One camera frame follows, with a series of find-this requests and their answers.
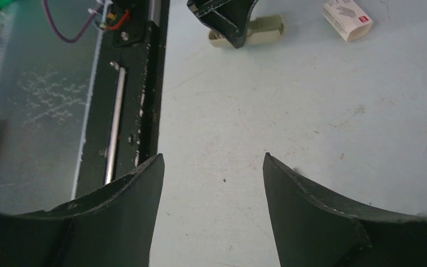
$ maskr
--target scratch mark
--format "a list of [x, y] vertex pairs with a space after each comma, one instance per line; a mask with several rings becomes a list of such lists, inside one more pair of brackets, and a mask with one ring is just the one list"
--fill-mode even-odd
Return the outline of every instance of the scratch mark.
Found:
[[213, 261], [213, 263], [218, 264], [218, 265], [223, 265], [223, 266], [230, 266], [230, 267], [240, 267], [238, 265], [232, 265], [232, 264], [226, 264], [226, 263], [217, 263], [215, 261]]
[[205, 71], [201, 71], [201, 72], [199, 72], [198, 74], [195, 74], [194, 76], [190, 77], [190, 78], [189, 78], [189, 79], [187, 79], [187, 80], [184, 80], [183, 82], [181, 82], [180, 84], [176, 85], [175, 87], [173, 87], [173, 88], [171, 88], [171, 89], [169, 89], [169, 90], [166, 90], [166, 92], [172, 91], [172, 90], [174, 90], [174, 89], [176, 89], [176, 88], [180, 87], [181, 85], [183, 85], [183, 84], [187, 83], [188, 81], [190, 81], [190, 80], [194, 79], [195, 77], [197, 77], [197, 76], [201, 75], [201, 74], [202, 74], [202, 73], [204, 73], [204, 72], [205, 72]]
[[30, 205], [29, 203], [20, 203], [20, 202], [7, 202], [8, 204], [13, 204], [13, 205], [21, 205], [21, 206], [26, 206], [26, 205]]
[[348, 123], [352, 118], [354, 118], [357, 114], [364, 114], [364, 113], [366, 113], [366, 107], [364, 106], [364, 105], [359, 105], [356, 109], [355, 109], [355, 111], [354, 111], [354, 114], [353, 115], [351, 115], [351, 117], [349, 117], [348, 119], [346, 119], [344, 122], [342, 122], [341, 124], [339, 124], [339, 125], [333, 125], [333, 124], [331, 124], [330, 123], [330, 126], [331, 127], [333, 127], [333, 128], [339, 128], [339, 127], [341, 127], [341, 126], [343, 126], [343, 125], [345, 125], [346, 123]]
[[21, 188], [22, 186], [29, 185], [29, 184], [31, 184], [31, 183], [33, 183], [33, 182], [34, 182], [34, 181], [32, 181], [32, 182], [26, 182], [26, 183], [24, 183], [24, 184], [21, 184], [21, 185], [19, 185], [19, 186], [14, 187], [14, 189], [19, 189], [19, 188]]
[[195, 58], [195, 57], [197, 57], [201, 52], [203, 52], [203, 49], [201, 49], [201, 50], [199, 50], [199, 51], [197, 51], [197, 52], [193, 53], [192, 55], [190, 55], [190, 56], [188, 56], [188, 57], [184, 58], [184, 59], [183, 59], [183, 61], [188, 61], [188, 60], [190, 60], [190, 59], [192, 59], [192, 58]]
[[11, 186], [11, 185], [16, 185], [16, 183], [12, 183], [12, 184], [4, 184], [4, 185], [0, 185], [0, 187], [5, 187], [5, 186]]
[[389, 0], [387, 0], [385, 4], [387, 5], [387, 18], [389, 18], [389, 22], [390, 22]]

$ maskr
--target small cardboard box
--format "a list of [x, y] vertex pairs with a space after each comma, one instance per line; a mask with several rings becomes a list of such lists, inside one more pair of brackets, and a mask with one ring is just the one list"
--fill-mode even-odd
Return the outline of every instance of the small cardboard box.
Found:
[[373, 25], [372, 19], [353, 0], [329, 0], [322, 12], [345, 41], [361, 38]]

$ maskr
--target purple wire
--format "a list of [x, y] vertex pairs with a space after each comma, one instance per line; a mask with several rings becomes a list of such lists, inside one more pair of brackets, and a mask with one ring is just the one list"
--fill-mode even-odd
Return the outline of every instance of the purple wire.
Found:
[[58, 36], [59, 39], [61, 39], [63, 42], [67, 42], [67, 43], [75, 43], [77, 42], [82, 34], [86, 31], [87, 27], [89, 26], [89, 24], [91, 24], [92, 20], [96, 17], [97, 13], [102, 7], [102, 4], [98, 4], [93, 10], [96, 11], [95, 13], [91, 14], [89, 16], [89, 18], [87, 19], [86, 23], [84, 23], [84, 25], [82, 26], [82, 29], [76, 34], [76, 36], [73, 39], [68, 39], [65, 36], [63, 36], [61, 34], [61, 32], [59, 32], [59, 30], [56, 28], [53, 18], [50, 14], [50, 9], [48, 8], [48, 3], [47, 0], [42, 0], [42, 7], [43, 7], [43, 11], [45, 12], [45, 17], [47, 17], [47, 21], [50, 24], [50, 27], [52, 29], [52, 31], [56, 34], [56, 36]]

